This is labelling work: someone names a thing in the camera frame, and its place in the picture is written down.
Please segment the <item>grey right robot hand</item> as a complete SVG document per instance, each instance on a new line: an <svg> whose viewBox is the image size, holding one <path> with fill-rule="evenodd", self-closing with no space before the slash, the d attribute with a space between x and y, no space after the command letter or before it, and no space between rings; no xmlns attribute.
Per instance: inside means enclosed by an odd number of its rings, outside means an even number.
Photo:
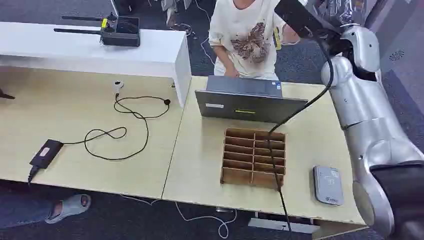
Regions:
<svg viewBox="0 0 424 240"><path fill-rule="evenodd" d="M363 26L366 20L366 0L309 0L308 8L334 27L349 24Z"/></svg>

